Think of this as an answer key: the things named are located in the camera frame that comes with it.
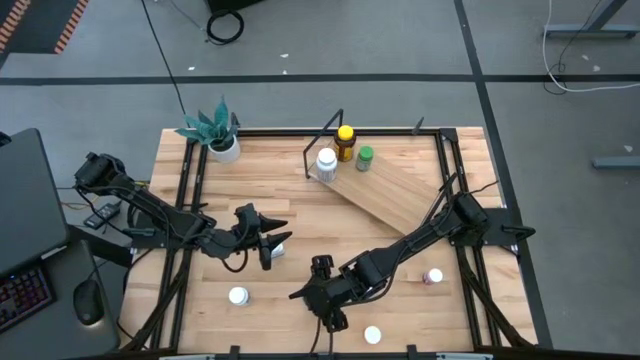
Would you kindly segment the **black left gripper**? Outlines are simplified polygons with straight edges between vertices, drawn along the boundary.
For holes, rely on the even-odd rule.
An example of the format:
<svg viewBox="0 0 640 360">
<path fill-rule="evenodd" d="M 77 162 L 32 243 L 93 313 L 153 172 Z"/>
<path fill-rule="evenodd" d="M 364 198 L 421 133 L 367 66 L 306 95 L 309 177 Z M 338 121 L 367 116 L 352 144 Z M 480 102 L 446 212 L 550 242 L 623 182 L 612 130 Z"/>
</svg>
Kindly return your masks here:
<svg viewBox="0 0 640 360">
<path fill-rule="evenodd" d="M 285 242 L 291 231 L 278 234 L 267 232 L 282 228 L 288 224 L 286 220 L 272 219 L 259 213 L 253 203 L 238 207 L 235 210 L 238 219 L 236 230 L 239 233 L 238 242 L 241 250 L 257 249 L 259 261 L 263 270 L 270 270 L 272 265 L 271 252 Z"/>
</svg>

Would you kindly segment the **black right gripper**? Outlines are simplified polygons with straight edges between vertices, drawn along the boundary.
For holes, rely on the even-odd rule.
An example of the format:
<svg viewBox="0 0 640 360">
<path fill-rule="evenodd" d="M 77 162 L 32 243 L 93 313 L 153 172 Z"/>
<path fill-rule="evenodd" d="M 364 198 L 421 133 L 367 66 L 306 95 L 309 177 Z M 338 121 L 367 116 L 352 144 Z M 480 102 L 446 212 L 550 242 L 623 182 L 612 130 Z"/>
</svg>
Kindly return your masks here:
<svg viewBox="0 0 640 360">
<path fill-rule="evenodd" d="M 311 277 L 299 290 L 289 294 L 298 298 L 312 312 L 329 333 L 348 328 L 348 320 L 341 307 L 349 301 L 359 300 L 363 285 L 351 270 L 337 276 L 331 275 L 334 267 L 331 255 L 318 255 L 311 259 Z"/>
</svg>

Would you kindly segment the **large white pill bottle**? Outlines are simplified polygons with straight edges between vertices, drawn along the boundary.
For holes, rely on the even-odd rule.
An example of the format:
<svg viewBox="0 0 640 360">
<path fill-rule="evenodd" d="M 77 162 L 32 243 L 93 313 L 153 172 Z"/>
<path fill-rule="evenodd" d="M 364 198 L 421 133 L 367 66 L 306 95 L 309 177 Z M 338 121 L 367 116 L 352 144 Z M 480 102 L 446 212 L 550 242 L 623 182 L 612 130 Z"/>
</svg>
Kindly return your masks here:
<svg viewBox="0 0 640 360">
<path fill-rule="evenodd" d="M 316 158 L 317 177 L 321 182 L 330 183 L 336 178 L 337 156 L 332 148 L 323 148 Z"/>
</svg>

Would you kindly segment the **amber bottle yellow cap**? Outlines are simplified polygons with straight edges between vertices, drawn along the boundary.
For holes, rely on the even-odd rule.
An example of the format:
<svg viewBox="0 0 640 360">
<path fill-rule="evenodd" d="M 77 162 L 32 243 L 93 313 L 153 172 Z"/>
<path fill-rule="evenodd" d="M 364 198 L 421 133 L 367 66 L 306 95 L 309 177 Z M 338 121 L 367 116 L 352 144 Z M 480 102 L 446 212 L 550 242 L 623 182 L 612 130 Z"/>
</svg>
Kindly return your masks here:
<svg viewBox="0 0 640 360">
<path fill-rule="evenodd" d="M 338 161 L 348 162 L 352 159 L 356 140 L 355 130 L 351 126 L 342 125 L 338 128 L 334 134 L 334 148 Z"/>
</svg>

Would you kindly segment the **green bottle green cap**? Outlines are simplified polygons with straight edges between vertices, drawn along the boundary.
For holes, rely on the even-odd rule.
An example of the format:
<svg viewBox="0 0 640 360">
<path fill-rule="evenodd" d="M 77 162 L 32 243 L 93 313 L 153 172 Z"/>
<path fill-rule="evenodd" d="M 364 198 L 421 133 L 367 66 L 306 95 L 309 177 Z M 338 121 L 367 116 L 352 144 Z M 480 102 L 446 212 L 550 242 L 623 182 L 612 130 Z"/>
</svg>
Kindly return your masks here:
<svg viewBox="0 0 640 360">
<path fill-rule="evenodd" d="M 361 146 L 356 158 L 356 169 L 366 172 L 370 169 L 374 158 L 374 150 L 370 146 Z"/>
</svg>

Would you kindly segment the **snake plant in white pot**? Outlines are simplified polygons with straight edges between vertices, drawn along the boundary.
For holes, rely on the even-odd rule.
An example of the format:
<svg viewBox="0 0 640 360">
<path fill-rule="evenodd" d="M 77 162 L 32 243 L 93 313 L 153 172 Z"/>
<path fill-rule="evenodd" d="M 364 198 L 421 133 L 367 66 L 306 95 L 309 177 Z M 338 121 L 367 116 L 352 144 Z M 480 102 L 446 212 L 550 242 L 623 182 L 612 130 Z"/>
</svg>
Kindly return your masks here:
<svg viewBox="0 0 640 360">
<path fill-rule="evenodd" d="M 186 127 L 176 129 L 175 133 L 205 146 L 219 163 L 228 164 L 239 158 L 240 124 L 236 114 L 229 110 L 224 97 L 220 98 L 213 117 L 198 111 L 196 117 L 186 115 L 184 119 Z"/>
</svg>

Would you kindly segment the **black power adapter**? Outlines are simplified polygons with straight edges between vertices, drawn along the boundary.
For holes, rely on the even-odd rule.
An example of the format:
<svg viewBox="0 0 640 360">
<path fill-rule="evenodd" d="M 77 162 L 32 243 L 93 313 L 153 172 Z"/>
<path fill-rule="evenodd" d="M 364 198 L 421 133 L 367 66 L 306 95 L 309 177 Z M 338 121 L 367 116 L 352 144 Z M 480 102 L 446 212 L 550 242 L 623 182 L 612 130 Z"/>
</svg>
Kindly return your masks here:
<svg viewBox="0 0 640 360">
<path fill-rule="evenodd" d="M 89 216 L 83 221 L 83 224 L 93 230 L 106 226 L 109 221 L 114 219 L 121 211 L 120 202 L 107 203 L 97 210 L 97 213 Z"/>
</svg>

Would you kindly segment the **black computer mouse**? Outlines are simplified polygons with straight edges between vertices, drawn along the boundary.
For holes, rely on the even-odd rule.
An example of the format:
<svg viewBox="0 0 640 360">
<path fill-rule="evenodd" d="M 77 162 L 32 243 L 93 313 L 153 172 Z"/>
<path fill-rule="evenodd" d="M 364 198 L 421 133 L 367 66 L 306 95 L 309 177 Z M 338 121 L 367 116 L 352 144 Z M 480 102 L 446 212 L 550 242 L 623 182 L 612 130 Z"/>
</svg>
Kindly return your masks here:
<svg viewBox="0 0 640 360">
<path fill-rule="evenodd" d="M 74 289 L 73 307 L 78 321 L 85 326 L 91 326 L 104 317 L 105 307 L 96 280 L 85 280 Z"/>
</svg>

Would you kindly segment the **black lower desk surface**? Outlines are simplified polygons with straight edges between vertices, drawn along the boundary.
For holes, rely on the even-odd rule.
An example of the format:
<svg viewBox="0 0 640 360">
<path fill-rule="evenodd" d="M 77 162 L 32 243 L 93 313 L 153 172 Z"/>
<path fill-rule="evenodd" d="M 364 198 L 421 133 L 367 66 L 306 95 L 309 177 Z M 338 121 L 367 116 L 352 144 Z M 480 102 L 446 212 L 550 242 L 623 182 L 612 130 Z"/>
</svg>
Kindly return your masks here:
<svg viewBox="0 0 640 360">
<path fill-rule="evenodd" d="M 61 360 L 102 355 L 120 344 L 110 303 L 89 245 L 76 242 L 44 260 L 55 301 L 0 333 L 0 360 Z M 104 315 L 85 325 L 74 308 L 74 290 L 87 278 L 98 284 Z"/>
</svg>

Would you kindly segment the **black backlit keyboard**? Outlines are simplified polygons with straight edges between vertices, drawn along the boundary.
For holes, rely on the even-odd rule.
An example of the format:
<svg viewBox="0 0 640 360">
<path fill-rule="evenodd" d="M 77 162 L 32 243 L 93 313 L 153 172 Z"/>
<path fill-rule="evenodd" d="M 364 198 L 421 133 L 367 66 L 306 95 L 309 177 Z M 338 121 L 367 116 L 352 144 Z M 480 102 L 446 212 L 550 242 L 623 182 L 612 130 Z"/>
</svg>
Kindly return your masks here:
<svg viewBox="0 0 640 360">
<path fill-rule="evenodd" d="M 56 301 L 49 274 L 34 263 L 0 277 L 0 334 Z"/>
</svg>

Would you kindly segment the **black mat orange striped edge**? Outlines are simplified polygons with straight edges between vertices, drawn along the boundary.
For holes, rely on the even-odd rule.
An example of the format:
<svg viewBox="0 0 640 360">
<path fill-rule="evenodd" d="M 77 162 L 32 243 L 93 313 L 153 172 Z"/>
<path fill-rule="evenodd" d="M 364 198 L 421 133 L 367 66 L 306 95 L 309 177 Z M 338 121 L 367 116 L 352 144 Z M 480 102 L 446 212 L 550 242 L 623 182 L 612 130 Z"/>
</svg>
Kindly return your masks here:
<svg viewBox="0 0 640 360">
<path fill-rule="evenodd" d="M 0 53 L 61 54 L 90 0 L 0 0 Z"/>
</svg>

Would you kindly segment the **grey metal desk foot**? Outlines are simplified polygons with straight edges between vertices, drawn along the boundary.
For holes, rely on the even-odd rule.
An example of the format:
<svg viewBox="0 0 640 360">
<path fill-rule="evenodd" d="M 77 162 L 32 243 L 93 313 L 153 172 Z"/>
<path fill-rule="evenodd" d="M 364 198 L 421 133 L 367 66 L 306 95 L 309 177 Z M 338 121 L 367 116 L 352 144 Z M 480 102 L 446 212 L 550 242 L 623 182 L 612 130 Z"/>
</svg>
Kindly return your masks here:
<svg viewBox="0 0 640 360">
<path fill-rule="evenodd" d="M 596 169 L 640 170 L 640 156 L 595 157 L 592 166 Z"/>
</svg>

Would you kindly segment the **grey metal desk leg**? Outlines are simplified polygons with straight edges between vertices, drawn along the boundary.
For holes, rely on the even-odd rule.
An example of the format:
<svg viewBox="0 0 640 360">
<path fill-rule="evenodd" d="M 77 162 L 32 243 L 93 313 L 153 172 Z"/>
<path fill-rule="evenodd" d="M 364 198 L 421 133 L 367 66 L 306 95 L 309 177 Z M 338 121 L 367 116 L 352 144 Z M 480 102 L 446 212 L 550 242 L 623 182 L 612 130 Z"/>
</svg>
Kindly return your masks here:
<svg viewBox="0 0 640 360">
<path fill-rule="evenodd" d="M 640 34 L 640 25 L 610 24 L 610 20 L 622 9 L 628 0 L 599 0 L 582 25 L 551 24 L 553 1 L 549 0 L 548 18 L 543 27 L 542 37 L 552 36 L 616 36 L 632 39 Z"/>
</svg>

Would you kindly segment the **black aluminium table frame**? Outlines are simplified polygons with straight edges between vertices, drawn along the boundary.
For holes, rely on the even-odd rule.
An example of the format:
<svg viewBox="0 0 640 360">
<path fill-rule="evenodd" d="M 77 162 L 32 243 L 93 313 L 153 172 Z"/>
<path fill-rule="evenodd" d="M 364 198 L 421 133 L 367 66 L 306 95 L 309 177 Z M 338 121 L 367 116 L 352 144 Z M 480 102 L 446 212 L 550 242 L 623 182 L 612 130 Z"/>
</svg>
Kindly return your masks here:
<svg viewBox="0 0 640 360">
<path fill-rule="evenodd" d="M 482 127 L 455 128 L 470 190 L 495 180 L 493 162 Z M 236 223 L 234 210 L 254 203 L 265 216 L 284 219 L 288 225 L 274 233 L 292 231 L 285 253 L 274 259 L 270 271 L 261 269 L 258 254 L 249 253 L 246 268 L 228 272 L 219 260 L 200 252 L 192 256 L 178 350 L 181 353 L 228 353 L 240 346 L 247 353 L 308 353 L 316 318 L 301 299 L 288 299 L 310 277 L 311 258 L 331 254 L 335 268 L 359 253 L 386 247 L 403 234 L 324 184 L 306 179 L 302 152 L 317 131 L 307 129 L 240 130 L 241 156 L 232 164 L 219 164 L 208 154 L 204 175 L 198 177 L 200 147 L 193 151 L 185 203 L 193 199 L 194 181 L 202 180 L 202 210 L 228 228 Z M 442 184 L 435 136 L 360 135 L 359 144 L 379 151 L 388 163 L 422 187 L 435 192 Z M 174 202 L 182 170 L 185 139 L 173 129 L 163 129 L 152 175 L 151 191 Z M 164 249 L 150 253 L 132 270 L 120 321 L 134 334 L 144 324 L 158 298 Z M 538 343 L 517 258 L 498 247 L 483 247 L 493 299 L 519 334 Z M 431 268 L 444 273 L 442 282 L 425 285 L 423 274 Z M 250 293 L 247 306 L 234 306 L 228 292 L 235 286 Z M 382 299 L 344 309 L 347 330 L 335 333 L 334 353 L 404 352 L 417 350 L 472 350 L 468 317 L 454 248 L 445 239 L 401 264 L 391 290 Z M 367 344 L 364 330 L 377 326 L 382 339 Z"/>
</svg>

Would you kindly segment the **wooden shelf black metal frame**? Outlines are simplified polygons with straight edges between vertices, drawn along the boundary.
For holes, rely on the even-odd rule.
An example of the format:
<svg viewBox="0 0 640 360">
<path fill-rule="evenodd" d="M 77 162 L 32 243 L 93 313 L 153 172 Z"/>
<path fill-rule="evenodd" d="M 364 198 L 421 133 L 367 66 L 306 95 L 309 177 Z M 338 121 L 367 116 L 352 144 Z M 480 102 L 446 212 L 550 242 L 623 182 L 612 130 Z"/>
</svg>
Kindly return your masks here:
<svg viewBox="0 0 640 360">
<path fill-rule="evenodd" d="M 376 155 L 373 164 L 360 171 L 356 161 L 336 160 L 326 170 L 316 160 L 304 162 L 304 174 L 402 234 L 408 234 L 426 219 L 439 191 Z"/>
</svg>

